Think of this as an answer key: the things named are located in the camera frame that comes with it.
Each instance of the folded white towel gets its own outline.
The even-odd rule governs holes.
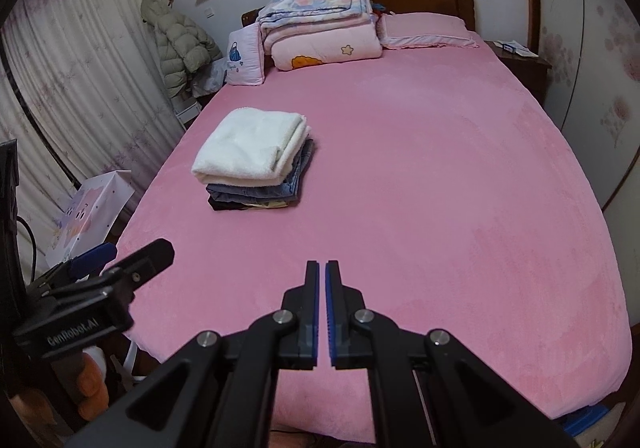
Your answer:
[[[207,138],[191,173],[204,184],[277,186],[291,171],[308,132],[300,114],[236,109]]]

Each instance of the white pillow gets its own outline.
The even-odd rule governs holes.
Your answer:
[[[226,82],[232,85],[260,85],[264,82],[264,50],[256,22],[229,34]]]

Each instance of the stack of folded clothes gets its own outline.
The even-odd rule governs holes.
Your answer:
[[[207,185],[214,210],[288,206],[313,154],[309,130],[300,114],[236,109],[207,138],[191,172]]]
[[[209,204],[214,210],[271,209],[289,206],[290,203],[298,201],[300,179],[313,152],[314,141],[307,138],[293,159],[293,169],[278,186],[243,187],[209,183]]]

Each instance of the wooden nightstand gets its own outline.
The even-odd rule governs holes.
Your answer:
[[[520,80],[536,100],[543,105],[546,96],[546,73],[551,69],[543,58],[524,57],[519,54],[509,53],[498,48],[493,42],[485,40],[494,51],[500,61],[507,66],[515,77]]]

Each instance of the curtain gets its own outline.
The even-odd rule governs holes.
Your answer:
[[[2,28],[17,85],[54,150],[80,181],[131,170],[130,211],[183,133],[140,1],[18,0]]]
[[[0,66],[0,143],[18,140],[18,176],[16,190],[18,215],[29,223],[36,238],[36,274],[47,271],[44,255],[49,248],[58,222],[76,189],[53,160],[22,112]],[[18,250],[25,282],[31,273],[31,240],[18,224]]]

